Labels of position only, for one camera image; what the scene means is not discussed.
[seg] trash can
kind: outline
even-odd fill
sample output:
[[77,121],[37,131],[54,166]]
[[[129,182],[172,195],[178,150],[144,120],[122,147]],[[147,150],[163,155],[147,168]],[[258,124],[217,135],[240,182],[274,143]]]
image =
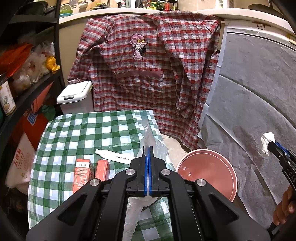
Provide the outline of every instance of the trash can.
[[91,81],[67,85],[57,98],[63,114],[94,112],[91,89]]

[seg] pink bucket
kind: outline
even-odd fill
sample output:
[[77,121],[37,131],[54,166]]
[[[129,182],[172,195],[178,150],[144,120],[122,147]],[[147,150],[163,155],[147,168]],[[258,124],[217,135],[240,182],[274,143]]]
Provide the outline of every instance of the pink bucket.
[[233,202],[237,193],[237,176],[230,162],[219,153],[199,149],[186,154],[177,165],[182,178],[204,179]]

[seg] table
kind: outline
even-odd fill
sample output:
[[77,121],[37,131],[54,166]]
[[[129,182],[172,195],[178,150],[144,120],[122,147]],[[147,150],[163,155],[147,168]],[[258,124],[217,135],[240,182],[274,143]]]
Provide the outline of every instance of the table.
[[[149,119],[153,135],[162,143],[152,110],[67,114],[47,124],[34,158],[28,192],[28,219],[32,228],[72,195],[75,161],[102,159],[96,149],[136,157],[144,136],[141,120]],[[169,158],[167,168],[174,170]],[[129,165],[109,161],[110,178]],[[173,240],[167,198],[141,213],[132,241]]]

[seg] gray fabric cover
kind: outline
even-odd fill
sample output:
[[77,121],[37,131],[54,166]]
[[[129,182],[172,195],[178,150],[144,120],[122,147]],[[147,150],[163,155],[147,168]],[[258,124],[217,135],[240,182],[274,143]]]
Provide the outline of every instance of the gray fabric cover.
[[288,187],[279,161],[263,157],[261,136],[272,131],[296,150],[296,52],[282,44],[227,34],[221,72],[202,123],[204,145],[225,156],[249,215],[269,227]]

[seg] small red box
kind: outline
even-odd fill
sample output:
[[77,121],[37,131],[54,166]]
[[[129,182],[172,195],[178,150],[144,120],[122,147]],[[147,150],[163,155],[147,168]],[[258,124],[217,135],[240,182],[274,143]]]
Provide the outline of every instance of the small red box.
[[98,160],[98,165],[96,167],[96,178],[101,181],[109,179],[110,165],[107,160]]
[[75,164],[73,193],[94,178],[94,166],[90,160],[77,159]]

